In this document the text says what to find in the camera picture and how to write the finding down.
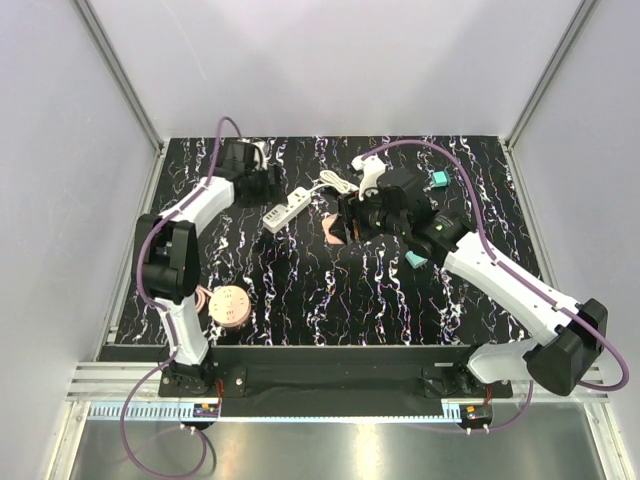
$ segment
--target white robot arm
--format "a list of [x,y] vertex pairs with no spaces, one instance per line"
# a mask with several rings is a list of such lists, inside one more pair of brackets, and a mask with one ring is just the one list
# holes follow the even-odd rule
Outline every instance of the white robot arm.
[[142,215],[136,225],[132,277],[149,232],[162,219],[171,220],[151,241],[143,262],[143,284],[149,296],[165,307],[160,318],[175,355],[175,375],[207,382],[204,372],[209,344],[202,334],[195,306],[200,260],[197,239],[211,221],[232,204],[265,205],[282,201],[281,170],[267,165],[265,142],[227,141],[216,176],[200,180],[184,199],[159,215]]
[[[352,166],[363,174],[360,194],[339,198],[331,234],[345,243],[396,235],[417,255],[474,284],[531,334],[526,341],[473,349],[455,366],[457,379],[466,375],[469,383],[480,384],[533,379],[553,393],[569,395],[603,346],[566,312],[604,337],[606,308],[594,299],[581,305],[546,285],[483,241],[460,212],[433,210],[423,178],[402,168],[387,172],[376,156],[357,157]],[[433,380],[434,390],[446,396],[447,381]]]

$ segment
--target white wall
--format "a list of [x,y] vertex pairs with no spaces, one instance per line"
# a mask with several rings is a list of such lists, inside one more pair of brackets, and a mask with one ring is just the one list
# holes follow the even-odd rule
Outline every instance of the white wall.
[[579,0],[92,0],[155,126],[508,134]]
[[2,478],[41,478],[152,161],[71,2],[2,0]]
[[[640,3],[601,2],[515,149],[560,287],[609,309],[612,394],[640,473]],[[606,362],[609,382],[619,379]]]

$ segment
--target power strip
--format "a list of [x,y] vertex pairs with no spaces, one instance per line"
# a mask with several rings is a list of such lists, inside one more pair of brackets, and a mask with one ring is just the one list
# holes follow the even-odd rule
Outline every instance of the power strip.
[[311,203],[311,193],[303,187],[287,196],[288,205],[276,205],[262,218],[265,228],[276,233]]

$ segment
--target metal frame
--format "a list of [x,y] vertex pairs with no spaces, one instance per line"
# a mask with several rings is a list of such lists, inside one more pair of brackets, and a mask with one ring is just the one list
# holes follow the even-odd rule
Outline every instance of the metal frame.
[[[118,57],[111,45],[108,36],[101,25],[97,15],[91,5],[90,0],[72,0],[76,7],[80,18],[86,25],[93,41],[95,42],[105,64],[118,87],[120,88],[125,101],[132,110],[132,113],[143,129],[149,143],[158,153],[158,159],[155,162],[147,182],[144,187],[143,196],[139,205],[139,212],[148,210],[153,200],[158,178],[162,170],[162,164],[166,156],[167,144],[164,144],[160,138],[152,121],[147,115],[135,89],[128,79]],[[586,25],[588,19],[593,13],[599,0],[582,0],[578,6],[567,30],[563,34],[558,46],[556,47],[551,59],[549,60],[543,74],[541,75],[536,87],[534,88],[530,98],[520,114],[513,130],[510,132],[506,141],[501,142],[507,163],[513,174],[517,195],[520,199],[525,222],[529,227],[532,236],[534,251],[538,258],[542,276],[545,282],[551,286],[556,285],[556,278],[551,268],[551,263],[544,245],[543,239],[539,235],[538,222],[535,218],[534,210],[531,208],[531,202],[525,183],[521,177],[520,171],[515,164],[511,155],[511,150],[520,139],[529,120],[534,114],[536,108],[544,97],[549,85],[555,78],[560,65],[567,57],[571,47],[578,38],[580,32]],[[132,242],[129,243],[127,253],[120,265],[117,284],[113,291],[110,308],[106,316],[105,328],[103,335],[100,337],[100,343],[96,352],[99,352],[102,345],[106,342],[112,342],[115,337],[115,331],[120,319],[122,308],[124,306],[125,296],[128,289],[128,270],[132,254]],[[147,373],[155,364],[149,363],[108,363],[108,362],[92,362],[82,363],[78,365],[74,381],[69,390],[68,399],[65,403],[64,412],[61,419],[60,434],[55,443],[51,463],[47,470],[45,478],[50,480],[68,479],[78,452],[80,439],[84,430],[87,418],[91,414],[91,405],[94,402],[115,402],[121,403],[129,393],[133,385]],[[143,402],[176,402],[179,399],[159,398],[157,396],[160,385],[161,374],[154,375],[145,385],[143,385],[136,397]],[[602,377],[597,367],[592,368],[587,379],[595,382],[601,382]],[[494,399],[496,403],[517,403],[522,401],[526,395],[527,384],[516,383],[513,385],[514,396],[511,399]],[[447,399],[442,402],[445,412],[455,411],[462,399]],[[603,469],[608,479],[635,478],[629,462],[628,455],[624,449],[615,418],[611,412],[611,406],[606,394],[590,392],[584,389],[577,389],[574,394],[569,397],[561,398],[549,394],[539,386],[535,388],[534,402],[578,402],[583,404],[588,422],[592,431],[597,451],[602,462]],[[427,421],[445,421],[451,422],[445,414],[442,419],[429,418]],[[327,419],[318,419],[318,421],[326,421]],[[229,418],[222,421],[270,421],[268,418]],[[291,421],[313,421],[311,418],[292,418]],[[387,418],[352,418],[348,421],[361,422],[394,422],[397,419],[393,417]]]
[[[527,224],[529,234],[531,235],[531,243],[533,244],[536,257],[538,258],[542,278],[551,287],[556,288],[557,279],[551,267],[547,247],[540,236],[540,228],[535,216],[535,210],[522,179],[522,174],[512,155],[512,150],[507,147],[505,141],[501,141],[500,143],[513,177],[516,195],[520,201],[520,207],[522,208],[525,223]],[[602,376],[599,373],[597,363],[594,365],[592,370],[593,369],[598,369],[598,377],[601,382]],[[629,455],[624,447],[624,443],[620,436],[620,430],[611,410],[608,395],[598,395],[597,392],[594,392],[594,397],[597,396],[600,396],[603,401],[586,402],[584,399],[581,399],[580,401],[584,405],[585,413],[587,415],[591,433],[596,444],[598,456],[600,457],[600,462],[605,475],[607,476],[607,479],[611,480],[635,479],[636,477],[633,472],[633,468],[631,467]]]
[[578,35],[586,25],[589,17],[593,13],[598,3],[600,3],[600,0],[582,0],[580,5],[578,6],[576,12],[573,15],[573,18],[569,22],[567,29],[560,39],[560,43],[558,43],[558,46],[553,52],[551,59],[542,72],[542,76],[533,89],[533,93],[529,97],[524,110],[522,110],[522,113],[518,117],[518,120],[511,130],[511,133],[506,138],[506,143],[510,149],[514,148],[516,143],[518,143],[522,132],[529,123],[529,120],[536,111],[536,108],[538,108],[540,101],[544,97],[544,94],[547,92],[547,89],[555,78],[556,73],[558,73],[560,65],[562,65],[562,62],[564,62],[567,54],[571,50],[571,47],[575,43]]
[[113,75],[113,79],[118,85],[118,88],[120,88],[122,96],[131,108],[131,111],[140,124],[140,127],[142,127],[149,143],[156,152],[159,152],[164,141],[160,135],[158,135],[158,132],[153,126],[153,122],[149,118],[149,115],[147,115],[142,102],[140,102],[140,99],[138,98],[131,81],[127,77],[120,60],[118,60],[118,56],[116,55],[113,46],[109,41],[109,37],[107,36],[102,23],[98,19],[90,0],[71,1],[76,7],[82,22],[87,27],[91,38],[95,42],[100,55],[104,59],[106,67]]
[[[153,203],[153,197],[156,193],[158,186],[158,180],[160,173],[162,172],[162,166],[167,156],[167,149],[169,148],[169,142],[166,142],[161,150],[158,152],[156,161],[153,167],[149,171],[147,180],[143,187],[142,197],[138,208],[136,210],[136,217],[142,213],[148,211]],[[116,283],[111,293],[109,300],[109,309],[105,316],[105,323],[102,333],[99,337],[98,345],[95,349],[94,360],[98,358],[100,350],[106,344],[113,343],[115,341],[116,333],[118,331],[118,324],[120,323],[120,317],[126,301],[127,291],[129,289],[129,269],[131,267],[131,258],[133,256],[133,240],[134,240],[135,226],[132,226],[131,233],[129,234],[129,241],[125,250],[125,255],[120,262],[118,268],[118,275],[116,277]]]

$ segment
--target white cable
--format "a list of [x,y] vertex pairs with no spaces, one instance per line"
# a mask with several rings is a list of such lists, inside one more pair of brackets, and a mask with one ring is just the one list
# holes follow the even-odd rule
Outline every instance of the white cable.
[[339,194],[344,195],[358,190],[357,185],[340,178],[337,173],[331,170],[322,170],[320,172],[320,180],[322,183],[310,189],[309,192],[315,192],[324,187],[333,187]]

